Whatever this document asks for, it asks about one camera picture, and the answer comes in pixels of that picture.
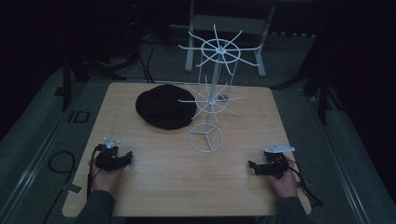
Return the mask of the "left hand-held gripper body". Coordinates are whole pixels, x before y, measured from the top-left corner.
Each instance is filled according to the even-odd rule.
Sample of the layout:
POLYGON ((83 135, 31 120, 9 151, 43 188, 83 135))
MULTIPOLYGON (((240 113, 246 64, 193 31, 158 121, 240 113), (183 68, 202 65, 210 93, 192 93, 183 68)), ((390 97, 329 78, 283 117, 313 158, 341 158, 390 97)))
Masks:
POLYGON ((95 160, 95 165, 105 170, 112 172, 126 166, 123 158, 118 157, 120 140, 111 140, 107 137, 103 138, 103 144, 100 144, 96 149, 100 151, 95 160))

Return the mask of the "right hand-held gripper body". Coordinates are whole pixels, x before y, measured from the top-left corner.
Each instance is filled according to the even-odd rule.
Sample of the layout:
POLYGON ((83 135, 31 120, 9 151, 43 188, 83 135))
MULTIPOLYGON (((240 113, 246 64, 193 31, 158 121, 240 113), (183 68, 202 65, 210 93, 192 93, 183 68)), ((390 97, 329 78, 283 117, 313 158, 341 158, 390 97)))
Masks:
POLYGON ((267 164, 264 166, 264 174, 272 175, 280 179, 289 169, 289 162, 285 156, 286 152, 293 152, 294 147, 288 147, 273 143, 270 147, 263 150, 267 164))

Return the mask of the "black hat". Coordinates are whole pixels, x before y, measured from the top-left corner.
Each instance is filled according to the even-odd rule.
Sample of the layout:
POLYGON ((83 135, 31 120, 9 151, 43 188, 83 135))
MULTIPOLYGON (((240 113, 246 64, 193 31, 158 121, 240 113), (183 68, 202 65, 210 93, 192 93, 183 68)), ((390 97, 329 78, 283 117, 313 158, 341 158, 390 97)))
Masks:
POLYGON ((193 100, 189 91, 164 84, 142 92, 135 101, 135 110, 156 128, 177 130, 191 124, 197 109, 193 100))

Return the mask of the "white wire display rack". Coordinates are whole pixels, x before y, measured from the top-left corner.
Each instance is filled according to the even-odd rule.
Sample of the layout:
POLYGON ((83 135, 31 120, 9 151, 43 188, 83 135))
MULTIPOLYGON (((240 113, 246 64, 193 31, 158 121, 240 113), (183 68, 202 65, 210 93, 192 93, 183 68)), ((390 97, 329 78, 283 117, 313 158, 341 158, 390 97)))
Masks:
POLYGON ((228 103, 240 100, 240 97, 230 97, 229 92, 233 85, 233 78, 239 63, 245 63, 253 67, 259 67, 259 63, 249 62, 242 54, 257 51, 256 48, 240 48, 235 40, 242 34, 239 32, 231 40, 220 38, 217 27, 213 25, 214 37, 204 39, 189 32, 194 40, 202 42, 200 47, 182 47, 181 49, 199 51, 201 61, 198 81, 195 86, 185 84, 192 91, 192 100, 180 100, 183 104, 196 106, 196 112, 192 116, 193 126, 188 133, 190 146, 201 153, 211 153, 218 150, 224 140, 220 128, 219 115, 228 112, 232 115, 237 113, 228 107, 228 103))

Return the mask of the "person's left hand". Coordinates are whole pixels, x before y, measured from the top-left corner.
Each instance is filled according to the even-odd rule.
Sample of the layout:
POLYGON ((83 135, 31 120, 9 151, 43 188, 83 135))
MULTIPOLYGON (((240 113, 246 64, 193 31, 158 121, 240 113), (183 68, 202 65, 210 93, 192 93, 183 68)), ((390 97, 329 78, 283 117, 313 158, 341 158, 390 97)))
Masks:
POLYGON ((102 171, 94 164, 91 170, 92 182, 91 182, 90 190, 91 191, 102 190, 114 194, 117 189, 117 185, 122 173, 123 173, 123 168, 112 172, 106 172, 106 171, 102 171))

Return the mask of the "person's right hand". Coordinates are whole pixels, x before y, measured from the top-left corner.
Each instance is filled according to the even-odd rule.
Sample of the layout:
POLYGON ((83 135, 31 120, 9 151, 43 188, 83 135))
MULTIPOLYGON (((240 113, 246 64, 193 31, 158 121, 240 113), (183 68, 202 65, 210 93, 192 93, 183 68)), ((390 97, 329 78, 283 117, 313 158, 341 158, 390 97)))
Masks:
POLYGON ((276 195, 279 198, 297 197, 297 183, 296 178, 292 171, 293 163, 289 162, 288 170, 283 174, 280 179, 270 175, 267 176, 268 181, 272 185, 276 195))

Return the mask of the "black tripod stand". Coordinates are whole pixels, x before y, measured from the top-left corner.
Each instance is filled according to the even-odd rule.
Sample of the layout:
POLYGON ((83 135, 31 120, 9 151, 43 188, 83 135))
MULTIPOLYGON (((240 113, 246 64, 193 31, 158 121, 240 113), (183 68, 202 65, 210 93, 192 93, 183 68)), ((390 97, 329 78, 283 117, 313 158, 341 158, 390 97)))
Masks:
POLYGON ((105 77, 110 77, 115 80, 125 80, 125 77, 114 74, 110 68, 101 65, 99 62, 84 54, 66 53, 63 57, 63 86, 61 87, 63 97, 62 111, 67 109, 72 100, 71 74, 74 74, 77 80, 87 82, 89 80, 88 66, 105 77))
POLYGON ((281 91, 297 82, 307 79, 303 87, 305 96, 314 97, 316 92, 318 95, 318 118, 323 125, 327 124, 326 110, 328 108, 328 97, 334 100, 334 95, 329 90, 330 87, 330 74, 321 71, 318 68, 308 69, 305 72, 299 72, 296 76, 280 83, 271 86, 271 90, 281 91))

